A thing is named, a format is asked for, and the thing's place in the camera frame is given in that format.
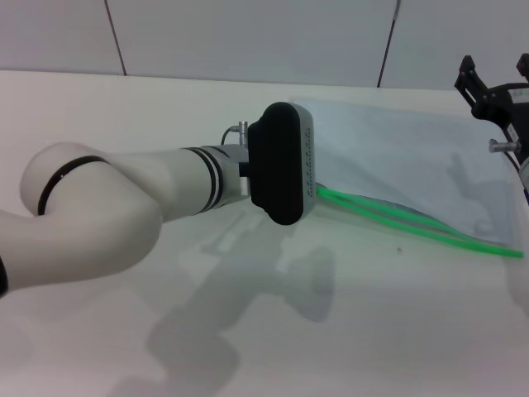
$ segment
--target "silver connector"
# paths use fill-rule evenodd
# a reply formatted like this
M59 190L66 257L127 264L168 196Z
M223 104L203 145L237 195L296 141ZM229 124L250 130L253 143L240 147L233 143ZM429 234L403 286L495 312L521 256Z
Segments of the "silver connector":
M248 122L239 122L239 145L248 147Z
M488 141L488 151L491 153L507 153L508 151L520 151L520 142L498 142L495 139Z

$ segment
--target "white tabletop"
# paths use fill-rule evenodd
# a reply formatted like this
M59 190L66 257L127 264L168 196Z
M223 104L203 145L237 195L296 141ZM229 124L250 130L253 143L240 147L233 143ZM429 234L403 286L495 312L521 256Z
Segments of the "white tabletop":
M213 145L292 96L469 117L456 92L17 72L0 87L0 207L16 213L27 161L56 141ZM527 315L525 261L321 205L280 227L245 201L165 225L124 274L2 299L0 395L527 396Z

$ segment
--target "gray wall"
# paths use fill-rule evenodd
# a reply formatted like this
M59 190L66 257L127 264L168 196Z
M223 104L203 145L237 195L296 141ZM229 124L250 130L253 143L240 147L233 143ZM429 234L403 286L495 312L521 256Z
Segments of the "gray wall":
M376 87L396 0L2 0L0 69ZM522 81L527 0L403 0L382 87ZM118 54L110 24L112 18Z

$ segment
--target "white table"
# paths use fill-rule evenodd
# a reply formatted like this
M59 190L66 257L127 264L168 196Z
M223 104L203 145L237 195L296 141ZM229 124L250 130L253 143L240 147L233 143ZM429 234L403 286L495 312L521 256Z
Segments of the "white table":
M0 87L0 207L17 213L27 161L56 141L211 145L294 95L469 117L456 92L17 72ZM280 227L246 201L167 224L122 275L0 301L0 395L527 396L527 315L524 261L323 206Z

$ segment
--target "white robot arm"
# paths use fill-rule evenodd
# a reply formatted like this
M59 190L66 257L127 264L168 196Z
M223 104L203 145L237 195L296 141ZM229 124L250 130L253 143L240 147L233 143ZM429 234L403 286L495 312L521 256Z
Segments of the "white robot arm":
M45 148L21 181L34 217L0 211L0 294L128 269L152 250L163 222L244 198L241 177L250 177L252 201L276 222L310 211L310 114L276 103L248 129L248 149L242 143L135 155L76 143Z

